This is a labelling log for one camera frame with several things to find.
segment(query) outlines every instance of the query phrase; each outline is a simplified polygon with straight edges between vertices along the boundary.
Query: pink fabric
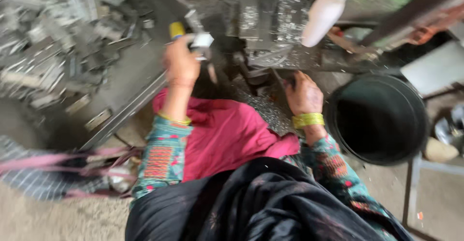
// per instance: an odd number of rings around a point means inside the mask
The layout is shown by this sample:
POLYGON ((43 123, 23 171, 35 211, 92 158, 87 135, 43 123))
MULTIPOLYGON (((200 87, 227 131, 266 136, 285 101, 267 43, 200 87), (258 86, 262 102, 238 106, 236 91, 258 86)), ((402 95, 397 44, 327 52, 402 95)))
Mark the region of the pink fabric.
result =
MULTIPOLYGON (((157 113, 167 89, 153 99, 157 113)), ((300 146, 293 133, 280 137, 251 106, 233 100, 190 97, 187 116, 194 127, 185 150, 183 181, 236 169, 257 157, 294 155, 300 146)))

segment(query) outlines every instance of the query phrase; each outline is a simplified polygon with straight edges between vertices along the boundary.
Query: woman's right hand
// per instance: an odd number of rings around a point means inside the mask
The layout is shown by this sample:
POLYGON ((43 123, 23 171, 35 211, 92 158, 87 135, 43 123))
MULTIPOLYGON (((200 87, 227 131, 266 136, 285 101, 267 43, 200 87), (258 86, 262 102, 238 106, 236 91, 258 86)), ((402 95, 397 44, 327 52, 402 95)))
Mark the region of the woman's right hand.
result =
MULTIPOLYGON (((285 93, 293 114, 322 113, 324 95, 316 83, 301 71, 295 72, 295 88, 287 84, 285 93)), ((303 127, 306 143, 312 146, 316 141, 327 136, 323 125, 315 124, 303 127)))
POLYGON ((301 71, 295 72, 295 88, 287 84, 285 93, 293 114, 322 113, 324 95, 316 83, 301 71))

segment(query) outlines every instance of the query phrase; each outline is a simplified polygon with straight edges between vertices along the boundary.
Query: metal frame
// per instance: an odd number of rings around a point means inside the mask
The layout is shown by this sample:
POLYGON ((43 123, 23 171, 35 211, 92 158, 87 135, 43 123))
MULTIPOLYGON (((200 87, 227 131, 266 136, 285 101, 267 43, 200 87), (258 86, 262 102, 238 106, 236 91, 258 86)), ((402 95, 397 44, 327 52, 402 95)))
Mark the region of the metal frame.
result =
POLYGON ((107 141, 125 122, 145 106, 166 85, 166 71, 137 94, 119 113, 113 115, 81 149, 91 149, 107 141))
POLYGON ((405 205, 403 209, 403 226, 410 233, 425 241, 438 241, 438 239, 420 232, 408 224, 408 219, 416 212, 417 186, 419 185, 419 179, 421 177, 421 168, 464 176, 464 167, 426 161, 422 159, 422 153, 415 156, 412 161, 409 161, 406 178, 405 205))

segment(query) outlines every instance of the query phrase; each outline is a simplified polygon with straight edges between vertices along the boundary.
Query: teal embroidered sleeve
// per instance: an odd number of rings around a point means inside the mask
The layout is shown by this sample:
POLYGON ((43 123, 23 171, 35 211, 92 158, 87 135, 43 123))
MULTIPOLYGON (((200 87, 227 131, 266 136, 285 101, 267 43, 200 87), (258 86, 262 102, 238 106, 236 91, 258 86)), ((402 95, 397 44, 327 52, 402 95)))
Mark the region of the teal embroidered sleeve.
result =
MULTIPOLYGON (((314 143, 312 148, 302 147, 304 163, 313 170, 314 179, 355 212, 380 214, 389 217, 380 203, 369 195, 366 185, 345 162, 338 144, 327 137, 314 143)), ((373 220, 366 220, 385 240, 396 240, 373 220)))
POLYGON ((139 199, 156 188, 181 182, 185 146, 192 127, 155 116, 153 129, 139 166, 138 181, 132 196, 139 199))

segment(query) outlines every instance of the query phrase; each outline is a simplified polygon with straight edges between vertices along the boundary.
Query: yellow bangle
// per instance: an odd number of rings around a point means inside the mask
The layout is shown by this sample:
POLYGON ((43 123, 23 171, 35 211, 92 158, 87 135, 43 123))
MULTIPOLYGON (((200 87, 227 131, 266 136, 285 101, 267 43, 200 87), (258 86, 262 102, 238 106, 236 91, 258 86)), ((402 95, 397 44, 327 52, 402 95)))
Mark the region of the yellow bangle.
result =
POLYGON ((172 122, 177 122, 177 123, 180 123, 180 124, 185 125, 185 126, 188 126, 192 122, 192 120, 189 119, 189 117, 187 117, 187 116, 185 117, 185 120, 173 120, 170 117, 166 116, 166 114, 162 113, 161 111, 158 112, 158 116, 160 116, 163 119, 166 119, 166 120, 169 120, 169 121, 172 121, 172 122))
POLYGON ((296 129, 301 129, 304 126, 308 125, 325 125, 324 116, 321 113, 306 113, 293 116, 293 125, 296 129))

